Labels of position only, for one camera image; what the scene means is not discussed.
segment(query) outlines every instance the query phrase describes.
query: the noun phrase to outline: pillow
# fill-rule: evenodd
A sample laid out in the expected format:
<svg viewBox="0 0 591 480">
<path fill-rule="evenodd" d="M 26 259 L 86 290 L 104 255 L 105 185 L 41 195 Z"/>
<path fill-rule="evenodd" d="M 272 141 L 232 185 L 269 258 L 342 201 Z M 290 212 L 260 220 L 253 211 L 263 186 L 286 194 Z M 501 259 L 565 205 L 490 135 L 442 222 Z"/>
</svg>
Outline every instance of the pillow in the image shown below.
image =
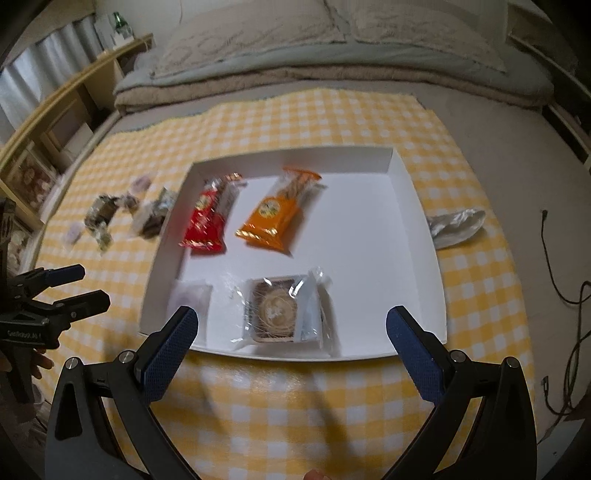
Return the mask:
<svg viewBox="0 0 591 480">
<path fill-rule="evenodd" d="M 179 27 L 154 76 L 279 47 L 344 41 L 322 0 L 253 0 L 205 12 Z"/>
<path fill-rule="evenodd" d="M 407 43 L 452 53 L 505 72 L 495 49 L 457 16 L 400 0 L 332 0 L 364 43 Z"/>
</svg>

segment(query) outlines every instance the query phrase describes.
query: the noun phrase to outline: screw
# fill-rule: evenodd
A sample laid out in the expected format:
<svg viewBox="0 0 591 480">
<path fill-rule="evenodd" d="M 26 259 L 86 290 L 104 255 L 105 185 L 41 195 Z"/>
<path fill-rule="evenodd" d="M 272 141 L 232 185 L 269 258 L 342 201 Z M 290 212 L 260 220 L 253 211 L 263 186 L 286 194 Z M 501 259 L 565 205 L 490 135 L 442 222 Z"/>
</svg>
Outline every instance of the screw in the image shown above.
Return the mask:
<svg viewBox="0 0 591 480">
<path fill-rule="evenodd" d="M 77 366 L 78 366 L 78 359 L 75 356 L 66 360 L 66 363 L 64 364 L 64 367 L 66 367 L 68 370 L 72 370 L 72 368 L 77 367 Z"/>
<path fill-rule="evenodd" d="M 517 360 L 514 356 L 508 356 L 506 360 L 507 365 L 509 365 L 511 368 L 519 368 L 519 360 Z"/>
<path fill-rule="evenodd" d="M 134 359 L 134 356 L 135 353 L 133 353 L 131 350 L 126 350 L 125 352 L 121 352 L 119 354 L 119 362 L 122 364 L 128 364 Z"/>
<path fill-rule="evenodd" d="M 466 354 L 460 350 L 452 350 L 450 356 L 452 357 L 452 360 L 457 364 L 461 364 L 462 362 L 466 361 Z"/>
</svg>

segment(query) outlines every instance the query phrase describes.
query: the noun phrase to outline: curtain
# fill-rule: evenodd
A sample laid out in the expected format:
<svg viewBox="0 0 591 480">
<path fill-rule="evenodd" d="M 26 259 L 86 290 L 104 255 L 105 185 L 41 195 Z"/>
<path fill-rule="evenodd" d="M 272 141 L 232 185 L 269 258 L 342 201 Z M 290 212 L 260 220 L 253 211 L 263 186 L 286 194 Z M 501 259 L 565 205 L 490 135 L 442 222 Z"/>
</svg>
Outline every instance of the curtain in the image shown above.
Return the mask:
<svg viewBox="0 0 591 480">
<path fill-rule="evenodd" d="M 0 73 L 0 142 L 6 143 L 49 94 L 103 51 L 94 15 L 66 25 L 28 47 Z"/>
</svg>

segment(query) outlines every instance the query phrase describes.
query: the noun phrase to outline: green bottle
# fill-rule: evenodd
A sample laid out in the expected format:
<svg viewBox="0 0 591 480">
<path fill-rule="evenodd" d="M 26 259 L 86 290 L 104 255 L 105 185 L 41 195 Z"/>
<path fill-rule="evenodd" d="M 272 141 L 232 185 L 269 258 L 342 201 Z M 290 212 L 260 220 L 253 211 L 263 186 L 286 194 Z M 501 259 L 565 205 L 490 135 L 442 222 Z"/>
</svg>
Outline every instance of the green bottle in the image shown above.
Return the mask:
<svg viewBox="0 0 591 480">
<path fill-rule="evenodd" d="M 121 14 L 119 12 L 114 12 L 113 17 L 115 17 L 115 31 L 121 34 L 123 38 L 132 37 L 134 32 Z"/>
<path fill-rule="evenodd" d="M 127 22 L 120 15 L 119 12 L 114 12 L 113 16 L 115 17 L 115 29 L 118 29 L 118 28 L 121 28 L 121 27 L 124 27 L 125 25 L 127 25 Z"/>
</svg>

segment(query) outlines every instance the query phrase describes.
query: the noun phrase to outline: orange snack package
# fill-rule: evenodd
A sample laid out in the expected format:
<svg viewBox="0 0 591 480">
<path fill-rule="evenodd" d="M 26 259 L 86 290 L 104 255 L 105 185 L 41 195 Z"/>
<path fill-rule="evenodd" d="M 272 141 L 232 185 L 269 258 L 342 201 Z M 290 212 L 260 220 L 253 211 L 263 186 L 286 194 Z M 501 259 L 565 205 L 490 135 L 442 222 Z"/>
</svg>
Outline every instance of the orange snack package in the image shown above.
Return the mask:
<svg viewBox="0 0 591 480">
<path fill-rule="evenodd" d="M 285 230 L 299 212 L 306 193 L 321 178 L 313 171 L 284 168 L 269 194 L 236 231 L 236 236 L 252 245 L 284 251 Z"/>
</svg>

